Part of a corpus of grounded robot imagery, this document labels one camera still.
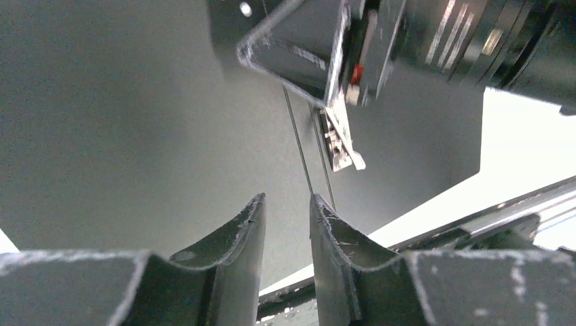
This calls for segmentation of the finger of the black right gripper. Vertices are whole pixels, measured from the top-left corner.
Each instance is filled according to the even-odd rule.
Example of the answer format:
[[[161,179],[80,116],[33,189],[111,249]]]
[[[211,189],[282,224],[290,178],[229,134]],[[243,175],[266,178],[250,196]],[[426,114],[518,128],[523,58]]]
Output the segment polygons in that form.
[[[340,91],[348,1],[283,1],[236,46],[239,63],[319,107]]]

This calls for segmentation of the red and black file folder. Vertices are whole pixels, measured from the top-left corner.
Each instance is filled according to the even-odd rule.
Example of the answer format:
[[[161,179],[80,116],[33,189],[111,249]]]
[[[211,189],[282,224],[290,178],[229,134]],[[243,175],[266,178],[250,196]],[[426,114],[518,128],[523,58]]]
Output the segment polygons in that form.
[[[484,95],[397,65],[333,172],[314,104],[242,66],[283,1],[2,1],[1,229],[18,249],[196,242],[267,198],[261,286],[308,275],[310,195],[370,233],[478,173]]]

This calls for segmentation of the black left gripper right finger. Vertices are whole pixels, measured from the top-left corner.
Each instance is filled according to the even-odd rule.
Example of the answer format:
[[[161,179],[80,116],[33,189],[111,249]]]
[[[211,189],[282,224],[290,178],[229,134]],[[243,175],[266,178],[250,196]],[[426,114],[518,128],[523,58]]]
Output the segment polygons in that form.
[[[310,198],[320,325],[574,325],[575,255],[386,248]]]

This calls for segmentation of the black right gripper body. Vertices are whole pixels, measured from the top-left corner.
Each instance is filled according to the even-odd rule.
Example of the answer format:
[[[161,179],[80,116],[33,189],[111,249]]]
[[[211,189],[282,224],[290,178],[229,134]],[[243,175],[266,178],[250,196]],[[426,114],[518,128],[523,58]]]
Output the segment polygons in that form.
[[[574,1],[356,1],[352,17],[352,104],[378,98],[404,65],[575,106]]]

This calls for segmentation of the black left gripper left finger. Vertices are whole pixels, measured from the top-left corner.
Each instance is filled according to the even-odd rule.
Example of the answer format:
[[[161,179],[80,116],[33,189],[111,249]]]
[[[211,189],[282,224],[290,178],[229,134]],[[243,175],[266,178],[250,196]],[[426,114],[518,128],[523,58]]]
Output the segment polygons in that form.
[[[2,325],[254,325],[266,197],[164,259],[148,250],[1,256]]]

